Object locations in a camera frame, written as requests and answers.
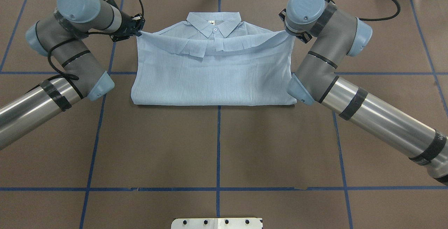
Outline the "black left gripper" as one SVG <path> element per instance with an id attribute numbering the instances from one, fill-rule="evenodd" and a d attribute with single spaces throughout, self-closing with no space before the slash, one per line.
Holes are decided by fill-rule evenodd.
<path id="1" fill-rule="evenodd" d="M 110 39 L 112 42 L 123 41 L 129 39 L 131 36 L 141 36 L 141 30 L 145 24 L 145 18 L 143 14 L 136 14 L 135 16 L 129 16 L 128 14 L 120 14 L 121 23 L 120 26 L 110 33 Z"/>

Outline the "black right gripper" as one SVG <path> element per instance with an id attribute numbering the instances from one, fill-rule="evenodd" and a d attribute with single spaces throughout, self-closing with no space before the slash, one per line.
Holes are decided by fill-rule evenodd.
<path id="1" fill-rule="evenodd" d="M 313 36 L 311 34 L 309 34 L 307 31 L 301 31 L 301 32 L 293 32 L 291 31 L 288 27 L 287 27 L 287 23 L 286 23 L 286 9 L 283 9 L 280 13 L 279 13 L 279 17 L 281 18 L 283 24 L 284 24 L 284 28 L 285 31 L 291 35 L 296 37 L 297 39 L 299 39 L 300 41 L 302 41 L 304 44 L 307 44 L 312 38 Z"/>

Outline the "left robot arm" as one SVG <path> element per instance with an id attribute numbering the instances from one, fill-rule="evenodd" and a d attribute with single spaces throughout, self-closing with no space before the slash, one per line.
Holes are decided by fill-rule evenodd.
<path id="1" fill-rule="evenodd" d="M 1 108 L 1 149 L 84 98 L 95 101 L 115 84 L 83 40 L 107 35 L 113 42 L 141 36 L 144 8 L 130 16 L 114 0 L 57 0 L 54 12 L 26 32 L 29 46 L 47 58 L 56 75 Z"/>

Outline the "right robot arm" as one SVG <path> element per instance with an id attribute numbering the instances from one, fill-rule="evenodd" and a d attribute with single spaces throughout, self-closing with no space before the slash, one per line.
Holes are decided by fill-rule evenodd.
<path id="1" fill-rule="evenodd" d="M 287 33 L 309 33 L 293 73 L 298 102 L 321 105 L 339 124 L 357 126 L 411 161 L 419 176 L 447 185 L 447 102 L 413 3 L 288 0 Z"/>

